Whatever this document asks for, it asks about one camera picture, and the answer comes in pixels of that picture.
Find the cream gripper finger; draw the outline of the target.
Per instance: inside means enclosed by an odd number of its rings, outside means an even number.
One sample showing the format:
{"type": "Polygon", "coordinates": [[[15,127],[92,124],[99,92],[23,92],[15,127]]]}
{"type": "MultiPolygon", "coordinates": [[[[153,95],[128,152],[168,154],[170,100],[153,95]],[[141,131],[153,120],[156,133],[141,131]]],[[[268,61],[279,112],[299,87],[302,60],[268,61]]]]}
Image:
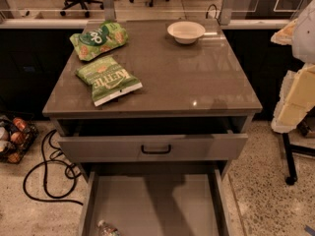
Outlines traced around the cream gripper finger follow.
{"type": "Polygon", "coordinates": [[[306,63],[297,72],[287,71],[271,128],[276,133],[295,129],[315,106],[315,65],[306,63]]]}
{"type": "Polygon", "coordinates": [[[294,19],[285,27],[275,32],[271,37],[271,42],[279,45],[292,45],[293,33],[296,23],[297,19],[294,19]]]}

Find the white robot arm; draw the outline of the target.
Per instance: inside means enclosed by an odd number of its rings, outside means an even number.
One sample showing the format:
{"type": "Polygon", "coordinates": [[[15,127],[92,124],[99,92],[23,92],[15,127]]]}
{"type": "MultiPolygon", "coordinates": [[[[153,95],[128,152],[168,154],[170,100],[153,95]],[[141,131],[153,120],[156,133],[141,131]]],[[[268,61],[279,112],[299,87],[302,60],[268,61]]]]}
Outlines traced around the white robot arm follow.
{"type": "Polygon", "coordinates": [[[315,0],[277,31],[271,42],[290,45],[292,56],[304,63],[297,72],[287,71],[283,78],[271,124],[274,132],[282,134],[295,129],[315,106],[315,0]]]}

